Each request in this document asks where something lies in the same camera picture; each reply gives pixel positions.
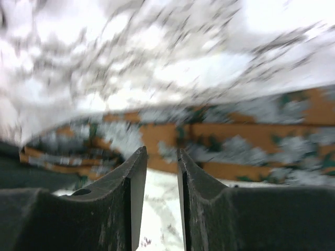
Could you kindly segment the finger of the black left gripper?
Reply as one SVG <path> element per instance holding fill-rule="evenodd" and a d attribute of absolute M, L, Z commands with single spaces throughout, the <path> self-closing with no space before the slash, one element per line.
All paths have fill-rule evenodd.
<path fill-rule="evenodd" d="M 19 148 L 1 141 L 1 188 L 71 189 L 79 182 L 76 174 L 55 173 L 19 160 Z"/>

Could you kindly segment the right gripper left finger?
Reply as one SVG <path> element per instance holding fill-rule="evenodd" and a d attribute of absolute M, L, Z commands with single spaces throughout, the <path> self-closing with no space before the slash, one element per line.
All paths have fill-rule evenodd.
<path fill-rule="evenodd" d="M 146 172 L 142 146 L 70 196 L 41 188 L 1 190 L 1 250 L 136 250 Z"/>

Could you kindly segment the brown grey floral tie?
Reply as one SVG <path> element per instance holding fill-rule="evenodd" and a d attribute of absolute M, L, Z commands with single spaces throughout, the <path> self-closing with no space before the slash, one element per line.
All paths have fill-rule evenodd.
<path fill-rule="evenodd" d="M 144 109 L 68 122 L 20 151 L 23 163 L 96 180 L 141 146 L 148 167 L 176 172 L 184 149 L 210 175 L 334 185 L 334 86 L 233 104 Z"/>

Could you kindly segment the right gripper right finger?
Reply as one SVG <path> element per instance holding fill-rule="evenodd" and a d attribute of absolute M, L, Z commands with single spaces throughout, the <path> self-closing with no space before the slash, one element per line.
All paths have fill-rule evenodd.
<path fill-rule="evenodd" d="M 228 187 L 177 159 L 185 250 L 334 250 L 333 187 Z"/>

